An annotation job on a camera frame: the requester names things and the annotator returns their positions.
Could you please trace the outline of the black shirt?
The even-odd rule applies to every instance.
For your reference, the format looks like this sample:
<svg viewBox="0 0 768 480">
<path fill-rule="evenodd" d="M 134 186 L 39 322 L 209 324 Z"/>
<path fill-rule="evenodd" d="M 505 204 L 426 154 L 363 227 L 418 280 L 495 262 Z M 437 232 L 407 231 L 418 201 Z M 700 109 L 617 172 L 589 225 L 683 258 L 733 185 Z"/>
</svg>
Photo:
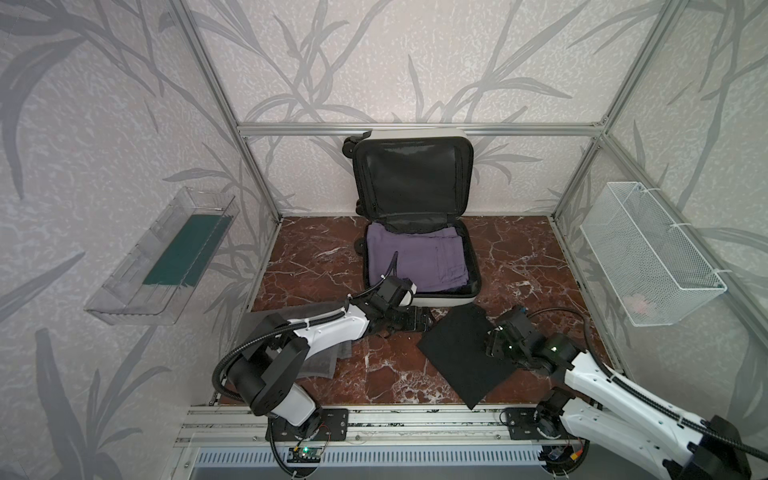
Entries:
<svg viewBox="0 0 768 480">
<path fill-rule="evenodd" d="M 517 371 L 512 363 L 486 354 L 492 327 L 486 311 L 469 303 L 450 309 L 417 344 L 469 409 Z"/>
</svg>

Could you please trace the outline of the purple trousers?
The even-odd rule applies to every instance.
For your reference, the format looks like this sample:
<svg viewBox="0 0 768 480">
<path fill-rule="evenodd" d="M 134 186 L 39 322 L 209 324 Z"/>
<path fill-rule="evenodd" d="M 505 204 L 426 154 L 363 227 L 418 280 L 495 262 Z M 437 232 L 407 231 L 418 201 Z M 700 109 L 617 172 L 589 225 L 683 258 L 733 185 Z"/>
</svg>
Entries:
<svg viewBox="0 0 768 480">
<path fill-rule="evenodd" d="M 470 279 L 463 239 L 455 227 L 418 234 L 398 234 L 372 223 L 366 233 L 367 279 L 376 283 L 397 254 L 397 277 L 417 292 L 433 293 L 465 286 Z"/>
</svg>

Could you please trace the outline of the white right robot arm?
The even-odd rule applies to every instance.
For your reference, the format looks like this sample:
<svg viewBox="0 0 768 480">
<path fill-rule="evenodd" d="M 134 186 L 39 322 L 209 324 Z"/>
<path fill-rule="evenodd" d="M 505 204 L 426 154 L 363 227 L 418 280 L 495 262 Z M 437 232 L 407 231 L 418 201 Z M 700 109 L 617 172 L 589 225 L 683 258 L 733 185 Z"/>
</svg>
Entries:
<svg viewBox="0 0 768 480">
<path fill-rule="evenodd" d="M 555 381 L 532 415 L 541 436 L 599 445 L 658 479 L 749 479 L 750 459 L 766 461 L 766 452 L 743 443 L 726 419 L 706 420 L 608 367 L 595 351 L 589 317 L 575 315 L 583 345 L 563 333 L 544 335 L 534 313 L 520 306 L 485 337 L 487 356 Z"/>
</svg>

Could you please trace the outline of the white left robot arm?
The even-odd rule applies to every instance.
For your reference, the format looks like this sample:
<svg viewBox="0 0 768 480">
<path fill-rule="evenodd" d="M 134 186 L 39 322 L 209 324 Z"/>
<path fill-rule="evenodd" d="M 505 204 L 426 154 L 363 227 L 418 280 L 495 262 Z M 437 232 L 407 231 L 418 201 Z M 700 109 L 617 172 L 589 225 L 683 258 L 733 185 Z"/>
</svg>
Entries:
<svg viewBox="0 0 768 480">
<path fill-rule="evenodd" d="M 212 385 L 221 397 L 246 404 L 256 416 L 313 430 L 321 408 L 296 383 L 305 362 L 339 344 L 409 327 L 416 318 L 416 293 L 411 280 L 389 275 L 327 312 L 304 318 L 270 314 L 218 361 Z"/>
</svg>

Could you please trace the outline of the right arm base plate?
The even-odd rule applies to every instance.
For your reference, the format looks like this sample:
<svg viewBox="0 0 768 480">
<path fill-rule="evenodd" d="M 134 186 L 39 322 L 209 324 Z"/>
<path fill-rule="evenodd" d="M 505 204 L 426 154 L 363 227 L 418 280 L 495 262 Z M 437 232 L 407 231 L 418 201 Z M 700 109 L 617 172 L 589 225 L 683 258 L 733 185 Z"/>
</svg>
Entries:
<svg viewBox="0 0 768 480">
<path fill-rule="evenodd" d="M 507 407 L 498 419 L 511 440 L 560 440 L 566 436 L 559 425 L 540 419 L 535 407 Z"/>
</svg>

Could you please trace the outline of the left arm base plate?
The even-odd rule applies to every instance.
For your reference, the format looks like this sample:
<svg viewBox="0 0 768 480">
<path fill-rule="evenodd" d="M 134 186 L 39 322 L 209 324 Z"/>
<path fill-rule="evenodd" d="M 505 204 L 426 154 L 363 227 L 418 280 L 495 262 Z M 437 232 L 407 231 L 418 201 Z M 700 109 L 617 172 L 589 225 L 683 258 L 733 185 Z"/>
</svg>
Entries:
<svg viewBox="0 0 768 480">
<path fill-rule="evenodd" d="M 347 438 L 349 414 L 348 409 L 319 408 L 301 426 L 294 426 L 282 417 L 269 418 L 266 439 L 277 442 L 342 442 Z"/>
</svg>

